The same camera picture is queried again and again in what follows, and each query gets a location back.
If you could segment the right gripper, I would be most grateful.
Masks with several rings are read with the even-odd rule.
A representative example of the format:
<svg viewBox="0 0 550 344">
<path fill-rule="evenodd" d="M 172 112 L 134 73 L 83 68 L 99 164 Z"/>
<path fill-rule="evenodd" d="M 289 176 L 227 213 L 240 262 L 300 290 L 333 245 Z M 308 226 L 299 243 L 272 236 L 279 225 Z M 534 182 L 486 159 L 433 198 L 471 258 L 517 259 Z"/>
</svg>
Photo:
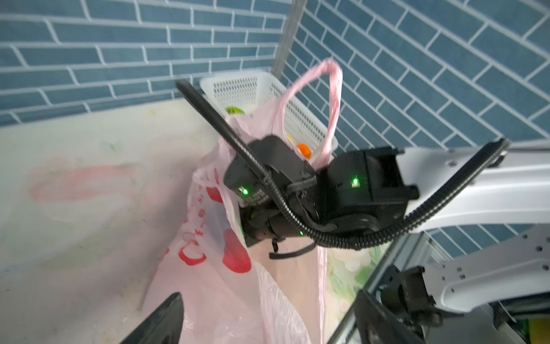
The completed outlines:
<svg viewBox="0 0 550 344">
<path fill-rule="evenodd" d="M 314 169 L 277 136 L 251 143 L 233 136 L 227 142 L 236 155 L 223 184 L 243 202 L 239 215 L 246 246 L 308 237 L 314 247 L 330 247 L 331 223 L 322 219 L 321 208 L 328 168 Z"/>
</svg>

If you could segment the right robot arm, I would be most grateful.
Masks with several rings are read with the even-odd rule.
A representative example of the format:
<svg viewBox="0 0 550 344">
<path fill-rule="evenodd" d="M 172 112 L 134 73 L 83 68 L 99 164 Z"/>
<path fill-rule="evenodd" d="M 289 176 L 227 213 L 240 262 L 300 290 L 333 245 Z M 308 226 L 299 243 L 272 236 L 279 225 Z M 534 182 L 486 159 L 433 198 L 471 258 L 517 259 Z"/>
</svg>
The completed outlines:
<svg viewBox="0 0 550 344">
<path fill-rule="evenodd" d="M 281 193 L 272 199 L 253 163 L 229 163 L 223 183 L 243 202 L 247 245 L 298 237 L 304 226 L 315 230 L 315 246 L 360 250 L 438 226 L 531 222 L 517 238 L 454 262 L 392 269 L 380 299 L 413 325 L 438 326 L 497 302 L 510 315 L 549 312 L 548 142 L 357 150 L 319 171 L 273 136 L 245 151 Z"/>
</svg>

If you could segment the pink plastic bag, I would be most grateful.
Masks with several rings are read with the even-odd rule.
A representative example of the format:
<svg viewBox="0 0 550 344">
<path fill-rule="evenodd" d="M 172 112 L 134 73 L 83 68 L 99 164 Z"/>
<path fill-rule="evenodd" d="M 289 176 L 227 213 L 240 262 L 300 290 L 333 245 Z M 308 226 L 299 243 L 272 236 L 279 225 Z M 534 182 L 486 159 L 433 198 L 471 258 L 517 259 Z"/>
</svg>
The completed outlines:
<svg viewBox="0 0 550 344">
<path fill-rule="evenodd" d="M 236 156 L 217 146 L 193 172 L 187 218 L 160 262 L 143 309 L 180 293 L 182 343 L 323 343 L 327 251 L 271 260 L 247 249 L 239 201 L 223 183 Z"/>
</svg>

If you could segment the white perforated plastic basket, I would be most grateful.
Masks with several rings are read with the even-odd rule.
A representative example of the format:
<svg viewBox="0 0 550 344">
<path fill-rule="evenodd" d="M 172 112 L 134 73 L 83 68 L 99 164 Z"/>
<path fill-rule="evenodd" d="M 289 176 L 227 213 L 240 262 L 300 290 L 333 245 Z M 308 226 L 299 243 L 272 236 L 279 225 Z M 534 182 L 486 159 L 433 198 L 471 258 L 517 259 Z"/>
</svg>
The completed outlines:
<svg viewBox="0 0 550 344">
<path fill-rule="evenodd" d="M 223 116 L 227 107 L 250 114 L 285 93 L 275 76 L 261 70 L 238 71 L 205 77 L 200 81 L 205 98 Z M 293 143 L 304 143 L 312 152 L 325 140 L 327 127 L 297 98 L 286 106 L 285 130 Z"/>
</svg>

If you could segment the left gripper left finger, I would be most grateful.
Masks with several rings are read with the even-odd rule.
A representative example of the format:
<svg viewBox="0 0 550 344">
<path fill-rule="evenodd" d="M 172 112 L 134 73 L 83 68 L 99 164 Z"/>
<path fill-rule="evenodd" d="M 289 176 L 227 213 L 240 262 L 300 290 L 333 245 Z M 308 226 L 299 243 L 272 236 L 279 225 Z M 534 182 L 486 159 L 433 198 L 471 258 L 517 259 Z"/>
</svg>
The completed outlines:
<svg viewBox="0 0 550 344">
<path fill-rule="evenodd" d="M 178 344 L 183 328 L 184 306 L 179 292 L 170 295 L 121 344 Z"/>
</svg>

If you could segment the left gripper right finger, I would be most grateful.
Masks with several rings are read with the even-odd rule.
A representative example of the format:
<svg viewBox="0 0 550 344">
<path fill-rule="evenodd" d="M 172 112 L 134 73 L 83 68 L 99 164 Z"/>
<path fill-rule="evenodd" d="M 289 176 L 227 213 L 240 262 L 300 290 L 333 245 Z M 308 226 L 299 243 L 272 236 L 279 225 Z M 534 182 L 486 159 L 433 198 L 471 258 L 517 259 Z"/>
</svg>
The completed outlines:
<svg viewBox="0 0 550 344">
<path fill-rule="evenodd" d="M 356 328 L 361 343 L 425 343 L 371 294 L 360 291 L 355 300 Z"/>
</svg>

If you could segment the orange tangerine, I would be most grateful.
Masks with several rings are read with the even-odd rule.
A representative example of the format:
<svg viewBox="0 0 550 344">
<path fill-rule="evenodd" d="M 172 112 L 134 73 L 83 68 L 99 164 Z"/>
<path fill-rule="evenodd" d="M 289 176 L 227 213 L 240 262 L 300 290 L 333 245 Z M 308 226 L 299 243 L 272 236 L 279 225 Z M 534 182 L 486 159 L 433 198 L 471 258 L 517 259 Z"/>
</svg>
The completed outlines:
<svg viewBox="0 0 550 344">
<path fill-rule="evenodd" d="M 302 156 L 305 157 L 305 159 L 311 159 L 312 157 L 312 151 L 311 149 L 309 148 L 308 145 L 304 144 L 304 143 L 301 143 L 299 145 L 296 146 L 300 153 L 302 154 Z"/>
</svg>

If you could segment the light green bumpy fruit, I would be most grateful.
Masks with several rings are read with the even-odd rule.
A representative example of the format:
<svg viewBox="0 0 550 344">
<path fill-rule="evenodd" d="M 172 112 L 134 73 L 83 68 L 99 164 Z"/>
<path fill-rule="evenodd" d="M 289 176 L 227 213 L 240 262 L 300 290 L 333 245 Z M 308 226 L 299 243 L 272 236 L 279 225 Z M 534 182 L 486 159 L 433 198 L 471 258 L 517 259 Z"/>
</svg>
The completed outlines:
<svg viewBox="0 0 550 344">
<path fill-rule="evenodd" d="M 226 112 L 230 116 L 237 116 L 237 115 L 245 115 L 246 114 L 246 112 L 244 110 L 240 109 L 239 107 L 227 107 Z"/>
</svg>

